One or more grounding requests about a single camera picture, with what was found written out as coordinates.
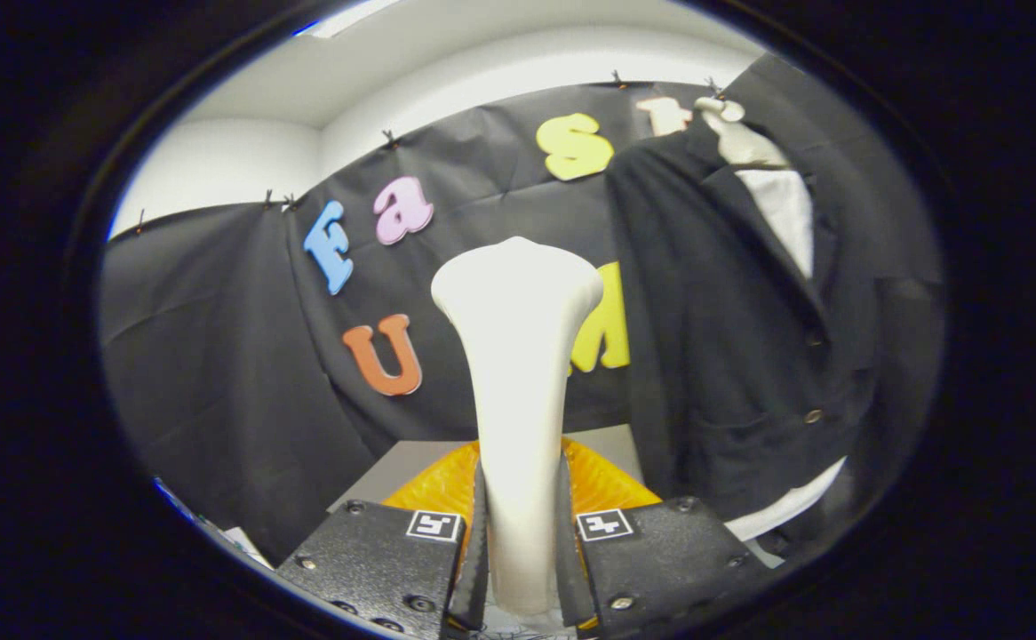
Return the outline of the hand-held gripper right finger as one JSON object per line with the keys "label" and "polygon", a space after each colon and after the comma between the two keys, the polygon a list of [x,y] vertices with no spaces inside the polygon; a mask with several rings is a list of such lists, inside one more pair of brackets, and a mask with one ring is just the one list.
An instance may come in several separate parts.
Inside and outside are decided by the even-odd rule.
{"label": "hand-held gripper right finger", "polygon": [[661,499],[566,438],[557,481],[557,587],[580,636],[686,636],[716,628],[771,570],[693,497]]}

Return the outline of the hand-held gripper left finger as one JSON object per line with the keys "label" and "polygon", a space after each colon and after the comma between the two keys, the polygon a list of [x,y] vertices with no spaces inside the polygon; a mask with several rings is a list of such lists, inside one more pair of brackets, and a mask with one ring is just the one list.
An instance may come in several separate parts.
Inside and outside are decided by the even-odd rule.
{"label": "hand-held gripper left finger", "polygon": [[484,478],[465,443],[384,500],[340,502],[275,571],[330,614],[466,639],[484,624],[489,569]]}

